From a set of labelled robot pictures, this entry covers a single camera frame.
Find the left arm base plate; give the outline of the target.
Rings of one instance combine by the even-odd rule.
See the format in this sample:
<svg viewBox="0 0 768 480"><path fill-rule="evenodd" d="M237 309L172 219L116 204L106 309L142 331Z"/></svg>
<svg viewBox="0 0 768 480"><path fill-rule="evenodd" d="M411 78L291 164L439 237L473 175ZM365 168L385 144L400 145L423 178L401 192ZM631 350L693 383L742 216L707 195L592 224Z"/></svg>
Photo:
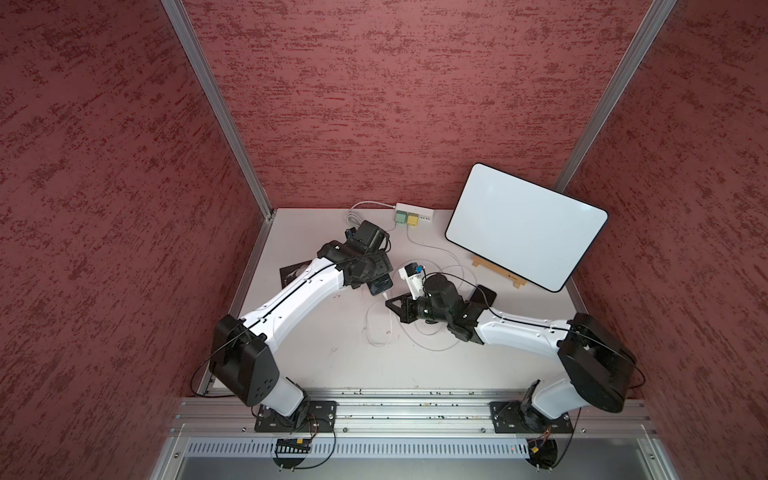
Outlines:
<svg viewBox="0 0 768 480"><path fill-rule="evenodd" d="M336 421L338 403L327 400L309 400L299 405L289 416L261 405L252 410L256 433L332 433Z"/></svg>

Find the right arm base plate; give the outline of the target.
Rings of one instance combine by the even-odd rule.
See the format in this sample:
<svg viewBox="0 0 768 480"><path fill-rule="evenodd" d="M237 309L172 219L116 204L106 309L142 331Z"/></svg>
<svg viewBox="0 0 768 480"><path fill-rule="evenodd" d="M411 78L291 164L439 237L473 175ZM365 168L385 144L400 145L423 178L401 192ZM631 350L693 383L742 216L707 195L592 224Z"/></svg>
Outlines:
<svg viewBox="0 0 768 480"><path fill-rule="evenodd" d="M565 434L573 432L570 419L563 414L549 419L522 401L496 401L489 404L490 418L497 434Z"/></svg>

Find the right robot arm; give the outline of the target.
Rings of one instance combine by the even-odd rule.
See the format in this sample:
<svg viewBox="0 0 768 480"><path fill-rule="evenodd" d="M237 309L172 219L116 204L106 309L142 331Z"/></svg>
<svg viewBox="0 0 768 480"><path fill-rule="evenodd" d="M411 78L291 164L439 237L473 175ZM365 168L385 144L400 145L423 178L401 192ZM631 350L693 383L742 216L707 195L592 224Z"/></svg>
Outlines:
<svg viewBox="0 0 768 480"><path fill-rule="evenodd" d="M412 275L407 283L408 293L385 301L401 323L443 324L461 342L509 347L561 364L556 375L534 380L515 404L528 430L542 430L585 406L608 413L623 411L637 360L591 315L549 320L501 312L493 307L494 291L476 285L464 298L442 273Z"/></svg>

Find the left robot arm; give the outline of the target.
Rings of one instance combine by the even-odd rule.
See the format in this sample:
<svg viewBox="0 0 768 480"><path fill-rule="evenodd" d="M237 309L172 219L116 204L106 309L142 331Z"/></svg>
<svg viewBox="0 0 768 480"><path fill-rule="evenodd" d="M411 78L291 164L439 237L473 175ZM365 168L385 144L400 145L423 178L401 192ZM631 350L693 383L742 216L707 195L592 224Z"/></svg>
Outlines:
<svg viewBox="0 0 768 480"><path fill-rule="evenodd" d="M282 375L275 353L295 327L325 299L366 285L372 295L392 287L387 233L348 231L345 242L331 241L305 270L272 299L236 318L223 317L213 334L208 371L248 407L271 409L301 427L309 414L308 393Z"/></svg>

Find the green-edged black phone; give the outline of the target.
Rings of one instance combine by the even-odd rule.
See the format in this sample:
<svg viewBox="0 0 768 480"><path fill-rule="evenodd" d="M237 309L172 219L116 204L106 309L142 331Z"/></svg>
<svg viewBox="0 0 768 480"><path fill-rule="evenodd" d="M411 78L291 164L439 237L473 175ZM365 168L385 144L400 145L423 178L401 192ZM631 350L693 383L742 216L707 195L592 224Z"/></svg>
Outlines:
<svg viewBox="0 0 768 480"><path fill-rule="evenodd" d="M470 302L477 304L481 309L490 310L496 298L495 291L483 285L477 285L470 297Z"/></svg>

